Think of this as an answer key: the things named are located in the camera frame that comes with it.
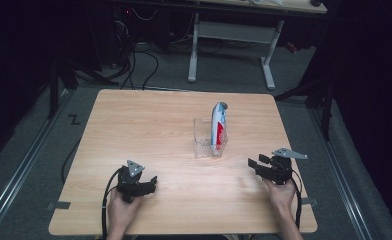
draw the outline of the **table top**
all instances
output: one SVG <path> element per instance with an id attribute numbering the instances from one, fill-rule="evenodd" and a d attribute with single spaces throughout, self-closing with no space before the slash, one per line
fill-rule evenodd
<path id="1" fill-rule="evenodd" d="M 220 101 L 228 104 L 223 155 L 195 158 L 193 119 L 210 118 Z M 141 182 L 156 175 L 158 183 L 127 234 L 279 232 L 268 188 L 247 162 L 281 147 L 290 149 L 271 95 L 102 90 L 59 198 L 71 204 L 55 210 L 49 231 L 101 234 L 106 184 L 130 159 L 146 167 Z M 317 229 L 310 205 L 303 205 L 300 229 Z"/>
<path id="2" fill-rule="evenodd" d="M 217 4 L 230 4 L 230 5 L 241 5 L 251 6 L 251 2 L 248 0 L 198 0 L 199 2 L 210 2 Z M 309 0 L 281 0 L 281 5 L 278 4 L 280 0 L 260 0 L 253 1 L 255 5 L 253 7 L 270 8 L 276 10 L 295 11 L 295 12 L 306 12 L 306 13 L 327 13 L 327 8 L 324 4 L 318 7 L 314 7 Z"/>

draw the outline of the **human hand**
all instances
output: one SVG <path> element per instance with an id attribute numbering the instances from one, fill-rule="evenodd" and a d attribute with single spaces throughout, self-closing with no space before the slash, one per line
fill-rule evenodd
<path id="1" fill-rule="evenodd" d="M 284 185 L 276 185 L 268 179 L 262 179 L 270 190 L 270 201 L 276 211 L 290 211 L 293 197 L 296 193 L 295 185 L 288 180 Z"/>
<path id="2" fill-rule="evenodd" d="M 133 222 L 143 197 L 136 197 L 132 203 L 122 200 L 122 194 L 113 189 L 108 205 L 108 240 L 123 239 L 125 230 Z"/>
<path id="3" fill-rule="evenodd" d="M 284 185 L 276 185 L 268 179 L 262 179 L 270 190 L 270 201 L 278 217 L 283 240 L 303 240 L 299 229 L 293 221 L 291 206 L 296 187 L 292 180 Z"/>

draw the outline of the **transparent box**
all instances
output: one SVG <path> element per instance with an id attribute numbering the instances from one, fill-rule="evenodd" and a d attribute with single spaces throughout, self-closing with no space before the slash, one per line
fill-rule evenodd
<path id="1" fill-rule="evenodd" d="M 211 145 L 211 119 L 195 118 L 194 119 L 194 138 L 195 138 L 195 157 L 221 157 L 225 145 L 228 141 L 227 126 L 224 128 L 221 145 Z"/>

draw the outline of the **black wire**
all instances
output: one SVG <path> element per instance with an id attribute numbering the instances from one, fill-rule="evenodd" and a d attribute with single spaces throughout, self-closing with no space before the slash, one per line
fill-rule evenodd
<path id="1" fill-rule="evenodd" d="M 105 194 L 103 195 L 102 200 L 102 231 L 103 231 L 103 239 L 106 240 L 108 237 L 108 230 L 106 228 L 106 203 L 108 202 L 108 194 L 109 192 L 114 189 L 112 188 L 109 190 L 109 186 L 111 186 L 112 180 L 118 174 L 120 169 L 117 169 L 114 174 L 112 174 L 111 178 L 109 179 L 108 185 L 106 185 Z"/>
<path id="2" fill-rule="evenodd" d="M 64 160 L 64 163 L 62 164 L 61 179 L 62 179 L 62 183 L 63 184 L 65 184 L 65 181 L 66 181 L 66 178 L 65 178 L 65 166 L 66 166 L 66 163 L 68 162 L 68 159 L 71 158 L 72 153 L 74 152 L 74 150 L 78 147 L 78 144 L 80 144 L 80 141 L 81 141 L 81 138 L 78 139 L 77 143 L 75 143 L 74 147 L 71 149 L 71 151 L 69 152 L 68 156 Z"/>
<path id="3" fill-rule="evenodd" d="M 220 51 L 223 48 L 223 46 L 224 46 L 224 41 L 223 40 L 219 40 L 219 41 L 220 41 L 220 46 L 217 49 L 215 49 L 214 51 L 210 51 L 210 52 L 209 51 L 203 51 L 199 47 L 198 47 L 198 50 L 203 52 L 203 53 L 209 53 L 209 54 L 216 53 L 216 52 Z"/>
<path id="4" fill-rule="evenodd" d="M 300 221 L 301 221 L 301 213 L 302 213 L 302 196 L 301 196 L 301 191 L 299 191 L 298 185 L 295 182 L 295 179 L 291 178 L 291 180 L 292 180 L 293 184 L 295 185 L 296 196 L 298 198 L 298 207 L 296 209 L 295 224 L 296 224 L 296 227 L 298 227 L 298 229 L 299 229 Z"/>
<path id="5" fill-rule="evenodd" d="M 156 61 L 155 70 L 153 70 L 153 72 L 149 75 L 149 77 L 147 77 L 146 80 L 144 80 L 144 82 L 143 82 L 142 90 L 144 90 L 145 87 L 146 87 L 147 81 L 149 81 L 149 79 L 153 76 L 153 74 L 155 74 L 156 71 L 158 70 L 159 62 L 158 62 L 158 59 L 157 59 L 155 56 L 153 56 L 152 54 L 150 54 L 150 53 L 146 53 L 146 52 L 137 52 L 137 53 L 142 53 L 142 54 L 146 54 L 146 55 L 148 55 L 148 56 L 151 56 L 151 57 L 152 57 L 153 59 L 155 59 L 155 61 Z"/>
<path id="6" fill-rule="evenodd" d="M 131 80 L 131 75 L 134 73 L 134 69 L 136 67 L 136 53 L 134 52 L 134 50 L 132 51 L 133 53 L 133 67 L 131 69 L 131 71 L 128 73 L 127 78 L 124 80 L 124 82 L 122 82 L 122 85 L 120 87 L 120 89 L 124 88 L 125 83 L 128 81 L 128 79 L 130 79 L 130 85 L 131 85 L 131 89 L 135 90 L 136 88 L 134 87 L 133 81 Z"/>

